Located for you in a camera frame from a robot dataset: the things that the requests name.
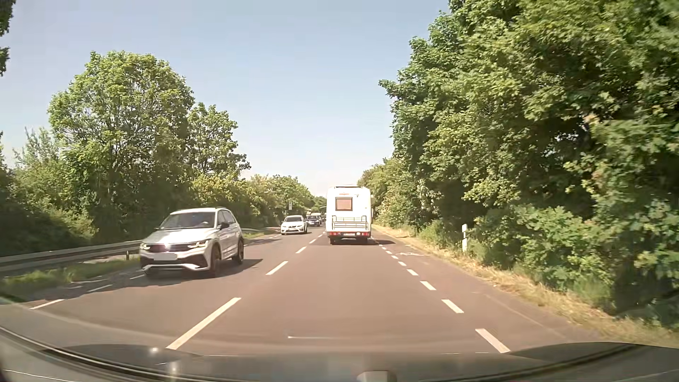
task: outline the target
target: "car wheel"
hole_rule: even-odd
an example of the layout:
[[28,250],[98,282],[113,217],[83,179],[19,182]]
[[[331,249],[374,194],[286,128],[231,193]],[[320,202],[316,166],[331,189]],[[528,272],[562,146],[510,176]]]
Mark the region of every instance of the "car wheel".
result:
[[208,277],[216,277],[219,273],[219,249],[218,245],[213,245],[212,252],[210,253],[210,268],[208,269]]
[[242,264],[243,259],[245,258],[245,244],[243,243],[243,240],[238,241],[238,252],[232,259],[234,259],[234,262],[236,264]]

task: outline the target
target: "guardrail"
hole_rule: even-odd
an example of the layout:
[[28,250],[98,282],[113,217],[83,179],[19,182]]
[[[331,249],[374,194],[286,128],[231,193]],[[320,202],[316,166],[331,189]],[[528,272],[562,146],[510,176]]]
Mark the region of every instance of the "guardrail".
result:
[[[241,228],[241,230],[243,232],[260,232],[260,230],[253,228]],[[140,244],[141,240],[133,240],[113,244],[59,249],[57,251],[35,252],[33,254],[0,256],[0,275],[101,256],[136,253],[139,251]]]

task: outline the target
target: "silver suv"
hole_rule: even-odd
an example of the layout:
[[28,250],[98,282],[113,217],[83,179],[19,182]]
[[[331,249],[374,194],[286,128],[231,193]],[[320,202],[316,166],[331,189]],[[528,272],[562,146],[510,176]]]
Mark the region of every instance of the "silver suv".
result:
[[217,275],[219,262],[243,263],[244,239],[240,226],[223,207],[172,212],[139,246],[146,276],[163,270],[204,271]]

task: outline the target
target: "road shoulder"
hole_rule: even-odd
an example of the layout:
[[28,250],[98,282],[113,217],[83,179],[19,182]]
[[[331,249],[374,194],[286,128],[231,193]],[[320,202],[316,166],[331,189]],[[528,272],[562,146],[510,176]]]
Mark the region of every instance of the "road shoulder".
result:
[[679,336],[663,328],[651,328],[630,319],[615,319],[582,302],[570,293],[554,292],[543,285],[512,273],[483,266],[472,258],[448,249],[436,248],[403,230],[373,225],[373,229],[395,241],[446,261],[467,275],[492,284],[534,308],[567,319],[584,330],[597,332],[604,341],[623,341],[647,345],[679,347]]

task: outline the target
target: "road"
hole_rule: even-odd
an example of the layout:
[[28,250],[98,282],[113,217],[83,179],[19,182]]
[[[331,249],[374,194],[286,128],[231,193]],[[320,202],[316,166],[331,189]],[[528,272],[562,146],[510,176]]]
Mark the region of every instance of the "road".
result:
[[57,347],[128,343],[209,355],[287,351],[493,353],[595,334],[373,232],[269,235],[214,279],[133,269],[0,306],[0,326]]

